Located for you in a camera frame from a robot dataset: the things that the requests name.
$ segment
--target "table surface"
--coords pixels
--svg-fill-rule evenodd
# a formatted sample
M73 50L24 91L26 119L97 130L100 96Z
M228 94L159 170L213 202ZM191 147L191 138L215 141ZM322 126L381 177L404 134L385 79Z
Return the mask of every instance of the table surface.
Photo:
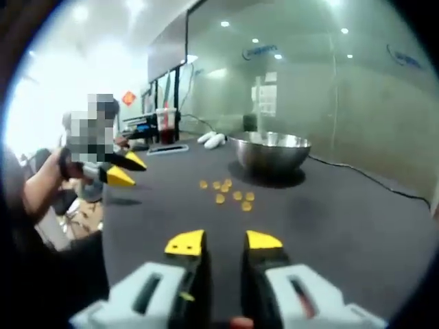
M132 188L104 191L104 256L115 284L141 264L163 259L173 236L204 229L212 258L213 321L241 314L239 273L246 230L282 240L304 263L356 303L389 319L401 307L438 245L438 229L424 203L391 193L346 168L312 159L305 178L264 184L245 175L233 146L212 151L194 141L179 154L147 156ZM255 194L251 212L226 194L215 204L211 183L231 178L232 191ZM210 187L202 190L200 180Z

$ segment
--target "stainless steel bowl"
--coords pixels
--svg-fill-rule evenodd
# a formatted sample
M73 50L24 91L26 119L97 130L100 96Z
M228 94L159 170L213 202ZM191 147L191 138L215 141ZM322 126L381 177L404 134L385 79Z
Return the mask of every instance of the stainless steel bowl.
M311 143L276 132L242 132L229 136L241 166L251 172L285 175L295 172L307 158Z

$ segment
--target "black cable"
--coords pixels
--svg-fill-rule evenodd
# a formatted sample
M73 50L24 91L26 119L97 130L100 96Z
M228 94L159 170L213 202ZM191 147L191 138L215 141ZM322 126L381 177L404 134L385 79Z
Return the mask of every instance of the black cable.
M205 120L202 120L202 119L196 117L196 116L193 115L193 114L183 114L182 117L191 117L191 118L194 118L195 120L198 120L199 122L204 123L205 125L207 125L212 131L215 131L215 129L213 129L213 127L211 126L211 124L210 124L209 122L207 122L207 121L205 121Z
M387 191L390 191L392 193L398 194L398 195L402 195L403 197L408 197L409 199L415 199L415 200L421 200L422 202L425 202L425 204L428 206L428 208L430 209L431 205L429 203L429 201L427 199L425 199L424 197L419 197L417 195L413 195L413 194L408 194L408 193L404 193L398 190L395 190L387 185L385 185L384 183L380 182L379 180L373 178L372 176L368 175L367 173L365 173L364 171L355 168L353 166L350 166L349 164L344 164L344 163L332 163L332 162L328 162L319 158L316 158L314 156L309 156L311 159L324 163L326 165L330 165L330 166L334 166L334 167L341 167L341 168L349 168L352 169L358 173L360 173L361 175L363 175L364 177L368 178L369 180L372 180L373 182L377 183L379 186L385 188Z

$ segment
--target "glass wall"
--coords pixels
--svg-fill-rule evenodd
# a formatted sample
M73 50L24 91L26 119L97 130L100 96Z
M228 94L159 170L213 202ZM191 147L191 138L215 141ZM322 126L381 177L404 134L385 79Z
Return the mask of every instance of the glass wall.
M217 131L307 137L311 152L431 197L439 88L410 27L382 0L208 0L189 17L182 114ZM185 117L182 129L209 128Z

